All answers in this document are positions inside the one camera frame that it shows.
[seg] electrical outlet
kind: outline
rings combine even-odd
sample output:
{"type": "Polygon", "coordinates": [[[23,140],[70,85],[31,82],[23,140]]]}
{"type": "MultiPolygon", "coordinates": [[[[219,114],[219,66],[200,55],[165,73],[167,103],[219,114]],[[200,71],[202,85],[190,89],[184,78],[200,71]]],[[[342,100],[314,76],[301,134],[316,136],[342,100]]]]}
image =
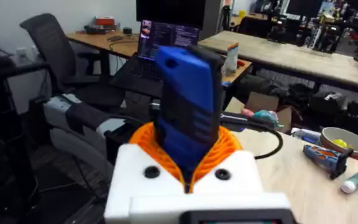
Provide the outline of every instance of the electrical outlet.
{"type": "Polygon", "coordinates": [[[27,62],[27,49],[25,47],[16,48],[16,55],[17,55],[17,60],[19,61],[19,63],[27,62]]]}
{"type": "Polygon", "coordinates": [[[41,59],[40,52],[38,51],[38,48],[36,46],[32,46],[31,51],[32,51],[32,57],[34,58],[34,61],[38,61],[41,59]]]}

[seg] gray chair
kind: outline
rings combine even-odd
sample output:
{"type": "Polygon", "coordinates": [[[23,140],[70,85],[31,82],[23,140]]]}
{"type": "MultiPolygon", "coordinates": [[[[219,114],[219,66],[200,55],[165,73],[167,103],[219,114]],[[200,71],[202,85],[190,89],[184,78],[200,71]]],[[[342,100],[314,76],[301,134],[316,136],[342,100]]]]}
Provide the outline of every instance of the gray chair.
{"type": "Polygon", "coordinates": [[[20,24],[31,36],[41,57],[50,65],[62,92],[70,91],[82,102],[101,110],[114,111],[124,101],[125,91],[100,82],[94,75],[93,64],[100,60],[98,54],[82,53],[88,59],[85,75],[76,71],[76,55],[55,16],[46,13],[34,16],[20,24]]]}

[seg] light wood tabletop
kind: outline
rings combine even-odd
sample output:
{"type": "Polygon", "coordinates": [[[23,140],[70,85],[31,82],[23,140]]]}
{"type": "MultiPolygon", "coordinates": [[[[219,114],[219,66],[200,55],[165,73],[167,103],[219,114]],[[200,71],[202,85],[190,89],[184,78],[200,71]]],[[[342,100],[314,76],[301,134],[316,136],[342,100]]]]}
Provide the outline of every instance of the light wood tabletop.
{"type": "Polygon", "coordinates": [[[71,33],[66,34],[69,40],[77,42],[79,44],[87,45],[98,50],[107,50],[112,54],[122,56],[125,58],[130,58],[135,52],[137,52],[137,43],[139,41],[139,35],[133,35],[132,37],[127,37],[122,34],[122,32],[112,32],[108,34],[84,34],[84,33],[71,33]],[[124,37],[122,40],[110,42],[108,39],[121,35],[124,37]]]}
{"type": "MultiPolygon", "coordinates": [[[[277,138],[270,133],[244,130],[233,133],[246,151],[255,156],[275,149],[277,138]]],[[[358,161],[347,160],[347,170],[336,180],[303,154],[304,141],[286,134],[283,147],[272,157],[257,160],[266,192],[284,192],[296,220],[302,224],[358,224],[358,191],[346,195],[339,188],[358,172],[358,161]]]]}
{"type": "Polygon", "coordinates": [[[236,42],[241,59],[358,86],[358,62],[346,55],[326,54],[228,31],[202,40],[199,45],[226,54],[227,47],[236,42]]]}

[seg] orange 3d-printed part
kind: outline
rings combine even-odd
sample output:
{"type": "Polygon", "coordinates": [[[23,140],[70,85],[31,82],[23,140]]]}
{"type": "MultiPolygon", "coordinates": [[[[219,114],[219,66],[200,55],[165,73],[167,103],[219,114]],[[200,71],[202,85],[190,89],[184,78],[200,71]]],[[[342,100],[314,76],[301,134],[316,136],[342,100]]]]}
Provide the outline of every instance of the orange 3d-printed part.
{"type": "MultiPolygon", "coordinates": [[[[149,156],[185,186],[185,181],[179,167],[156,142],[153,123],[147,123],[140,127],[131,137],[129,144],[139,145],[149,156]]],[[[203,178],[234,151],[241,149],[242,147],[236,137],[234,137],[226,128],[222,126],[219,127],[219,139],[204,156],[203,160],[198,164],[194,171],[190,183],[190,192],[193,190],[194,183],[203,178]]]]}

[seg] black screen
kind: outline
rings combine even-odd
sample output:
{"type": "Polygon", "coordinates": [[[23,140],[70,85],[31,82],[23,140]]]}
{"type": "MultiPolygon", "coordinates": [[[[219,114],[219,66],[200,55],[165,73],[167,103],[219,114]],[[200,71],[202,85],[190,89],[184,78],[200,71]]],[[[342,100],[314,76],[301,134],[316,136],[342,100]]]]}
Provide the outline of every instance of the black screen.
{"type": "Polygon", "coordinates": [[[144,20],[140,27],[139,57],[153,60],[159,46],[195,45],[198,32],[197,28],[144,20]]]}
{"type": "Polygon", "coordinates": [[[309,18],[317,17],[323,0],[290,0],[287,13],[309,18]]]}
{"type": "Polygon", "coordinates": [[[136,19],[202,29],[206,0],[136,0],[136,19]]]}

